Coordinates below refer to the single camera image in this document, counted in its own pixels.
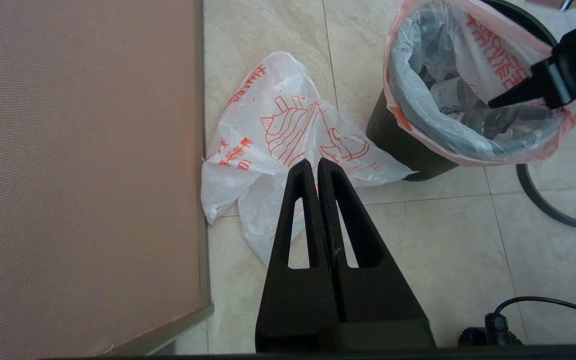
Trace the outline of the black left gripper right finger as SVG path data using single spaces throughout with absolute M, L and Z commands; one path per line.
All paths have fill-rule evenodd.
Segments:
M 345 171 L 322 158 L 317 182 L 338 316 L 319 332 L 322 348 L 436 348 L 426 313 Z

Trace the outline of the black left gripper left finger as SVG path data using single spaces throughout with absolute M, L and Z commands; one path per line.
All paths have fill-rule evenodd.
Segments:
M 295 206 L 302 202 L 308 268 L 290 268 Z M 258 352 L 318 352 L 322 330 L 338 323 L 338 306 L 330 275 L 327 237 L 311 163 L 293 166 L 270 253 L 255 326 Z

